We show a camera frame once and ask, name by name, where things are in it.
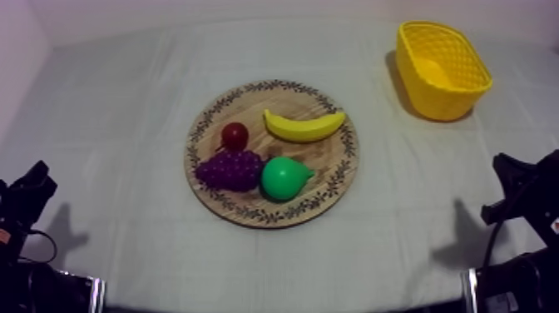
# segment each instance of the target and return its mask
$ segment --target green pear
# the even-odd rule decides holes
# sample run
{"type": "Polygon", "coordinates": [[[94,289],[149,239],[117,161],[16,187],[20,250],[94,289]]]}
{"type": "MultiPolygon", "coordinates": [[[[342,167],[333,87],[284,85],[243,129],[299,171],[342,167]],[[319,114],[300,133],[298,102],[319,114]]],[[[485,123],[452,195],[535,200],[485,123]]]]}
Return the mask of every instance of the green pear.
{"type": "Polygon", "coordinates": [[[301,191],[314,172],[303,163],[277,156],[266,163],[262,171],[262,187],[275,200],[289,200],[301,191]]]}

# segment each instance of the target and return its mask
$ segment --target decorative leaf border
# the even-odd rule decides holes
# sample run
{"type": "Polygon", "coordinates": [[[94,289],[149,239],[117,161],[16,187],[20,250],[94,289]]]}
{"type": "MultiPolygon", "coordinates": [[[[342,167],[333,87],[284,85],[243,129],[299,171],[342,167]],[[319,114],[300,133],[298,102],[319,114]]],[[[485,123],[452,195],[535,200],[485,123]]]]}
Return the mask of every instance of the decorative leaf border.
{"type": "MultiPolygon", "coordinates": [[[[190,162],[190,169],[194,171],[200,164],[200,156],[198,155],[198,148],[196,144],[204,136],[205,131],[211,125],[214,115],[220,113],[225,107],[228,107],[233,101],[241,97],[246,92],[263,92],[273,90],[275,88],[282,88],[297,93],[305,93],[314,97],[315,101],[323,107],[327,113],[336,113],[341,108],[336,107],[328,97],[319,93],[318,89],[305,86],[298,82],[289,82],[281,80],[271,80],[262,82],[253,82],[246,84],[242,87],[233,89],[227,96],[221,97],[215,102],[213,106],[202,112],[203,119],[199,121],[194,129],[189,133],[190,145],[186,148],[186,156],[190,162]]],[[[342,159],[336,165],[336,171],[333,175],[329,176],[326,181],[327,187],[325,191],[317,191],[312,196],[306,197],[299,203],[288,206],[283,211],[266,212],[263,209],[251,209],[247,206],[238,206],[232,201],[224,192],[217,191],[204,187],[204,192],[208,192],[210,199],[218,201],[224,211],[234,212],[238,217],[245,219],[257,220],[264,222],[266,225],[275,224],[281,220],[290,220],[299,217],[306,211],[312,211],[328,199],[331,199],[339,194],[339,186],[345,182],[346,173],[351,170],[352,160],[357,156],[357,145],[355,143],[355,134],[347,122],[340,127],[341,143],[344,145],[344,155],[347,159],[342,159]]]]}

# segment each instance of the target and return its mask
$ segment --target wall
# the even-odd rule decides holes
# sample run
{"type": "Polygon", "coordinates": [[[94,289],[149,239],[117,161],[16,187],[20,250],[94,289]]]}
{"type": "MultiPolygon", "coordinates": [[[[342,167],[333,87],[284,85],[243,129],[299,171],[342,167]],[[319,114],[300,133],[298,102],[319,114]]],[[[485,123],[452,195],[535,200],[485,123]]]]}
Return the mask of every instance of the wall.
{"type": "Polygon", "coordinates": [[[0,142],[52,47],[25,0],[0,0],[0,142]]]}
{"type": "Polygon", "coordinates": [[[149,27],[283,16],[432,19],[546,45],[559,38],[557,0],[32,0],[54,44],[149,27]]]}

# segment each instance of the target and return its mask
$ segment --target banana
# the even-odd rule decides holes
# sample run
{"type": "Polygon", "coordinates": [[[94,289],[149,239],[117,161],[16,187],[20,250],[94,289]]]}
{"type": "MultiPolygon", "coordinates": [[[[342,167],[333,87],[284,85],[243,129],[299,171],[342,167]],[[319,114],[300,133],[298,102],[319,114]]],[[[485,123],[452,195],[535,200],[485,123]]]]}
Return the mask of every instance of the banana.
{"type": "Polygon", "coordinates": [[[332,135],[342,125],[344,112],[336,112],[308,121],[293,121],[270,110],[264,110],[266,127],[277,137],[288,142],[316,142],[332,135]]]}

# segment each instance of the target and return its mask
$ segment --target plastic fruit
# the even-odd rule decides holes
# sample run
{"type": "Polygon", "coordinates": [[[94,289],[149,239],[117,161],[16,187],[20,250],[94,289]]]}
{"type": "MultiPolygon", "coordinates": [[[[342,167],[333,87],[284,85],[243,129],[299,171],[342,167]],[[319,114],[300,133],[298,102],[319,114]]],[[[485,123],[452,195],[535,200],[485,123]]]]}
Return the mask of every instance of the plastic fruit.
{"type": "Polygon", "coordinates": [[[252,151],[222,151],[195,170],[196,178],[210,189],[249,191],[260,183],[264,162],[252,151]]]}
{"type": "Polygon", "coordinates": [[[262,187],[276,200],[289,200],[297,196],[313,174],[303,163],[278,156],[266,163],[262,171],[262,187]]]}
{"type": "Polygon", "coordinates": [[[315,142],[332,135],[342,125],[345,113],[336,112],[308,121],[293,121],[264,110],[266,127],[289,142],[315,142]]]}
{"type": "Polygon", "coordinates": [[[249,130],[239,122],[232,122],[221,130],[221,146],[231,151],[243,151],[249,141],[249,130]]]}

